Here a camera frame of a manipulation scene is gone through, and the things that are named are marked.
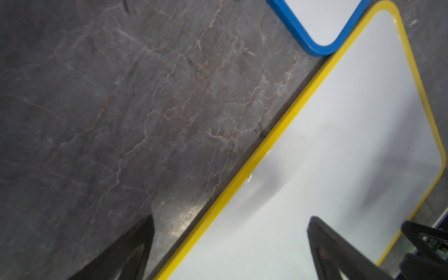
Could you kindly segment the yellow-framed whiteboard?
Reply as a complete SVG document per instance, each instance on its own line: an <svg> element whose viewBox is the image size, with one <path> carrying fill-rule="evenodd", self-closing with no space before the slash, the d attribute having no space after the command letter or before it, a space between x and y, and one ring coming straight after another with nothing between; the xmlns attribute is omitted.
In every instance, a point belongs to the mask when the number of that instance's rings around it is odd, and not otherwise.
<svg viewBox="0 0 448 280"><path fill-rule="evenodd" d="M157 279L314 280L313 216L380 264L446 160L400 12L380 1Z"/></svg>

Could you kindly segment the blue-framed whiteboard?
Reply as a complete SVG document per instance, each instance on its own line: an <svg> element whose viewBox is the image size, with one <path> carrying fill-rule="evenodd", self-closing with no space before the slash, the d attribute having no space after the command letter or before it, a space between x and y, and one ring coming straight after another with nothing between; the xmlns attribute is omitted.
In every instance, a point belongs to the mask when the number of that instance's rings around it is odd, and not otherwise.
<svg viewBox="0 0 448 280"><path fill-rule="evenodd" d="M271 0L270 7L301 47L316 57L336 52L370 0Z"/></svg>

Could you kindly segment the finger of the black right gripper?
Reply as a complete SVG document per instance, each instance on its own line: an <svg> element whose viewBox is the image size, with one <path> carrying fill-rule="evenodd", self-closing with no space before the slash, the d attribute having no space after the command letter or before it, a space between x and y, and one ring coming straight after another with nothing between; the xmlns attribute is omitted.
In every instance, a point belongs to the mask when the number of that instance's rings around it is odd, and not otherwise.
<svg viewBox="0 0 448 280"><path fill-rule="evenodd" d="M407 280L446 280L448 278L448 262L441 258L406 254L400 264L400 270Z"/></svg>
<svg viewBox="0 0 448 280"><path fill-rule="evenodd" d="M439 264L448 263L447 231L405 221L401 232L427 259Z"/></svg>

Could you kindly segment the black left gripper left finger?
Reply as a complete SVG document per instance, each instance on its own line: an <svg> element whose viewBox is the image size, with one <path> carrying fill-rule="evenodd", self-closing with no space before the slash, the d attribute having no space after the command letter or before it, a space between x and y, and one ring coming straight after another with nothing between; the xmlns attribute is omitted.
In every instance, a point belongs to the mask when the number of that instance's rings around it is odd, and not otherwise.
<svg viewBox="0 0 448 280"><path fill-rule="evenodd" d="M70 277L72 280L143 279L155 235L154 218L141 219L89 264Z"/></svg>

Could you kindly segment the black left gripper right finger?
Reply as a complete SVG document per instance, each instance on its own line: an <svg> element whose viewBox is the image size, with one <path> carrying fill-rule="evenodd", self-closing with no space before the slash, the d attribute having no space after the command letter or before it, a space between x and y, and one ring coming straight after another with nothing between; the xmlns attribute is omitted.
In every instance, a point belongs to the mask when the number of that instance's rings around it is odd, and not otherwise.
<svg viewBox="0 0 448 280"><path fill-rule="evenodd" d="M319 217L310 218L307 234L318 279L391 279Z"/></svg>

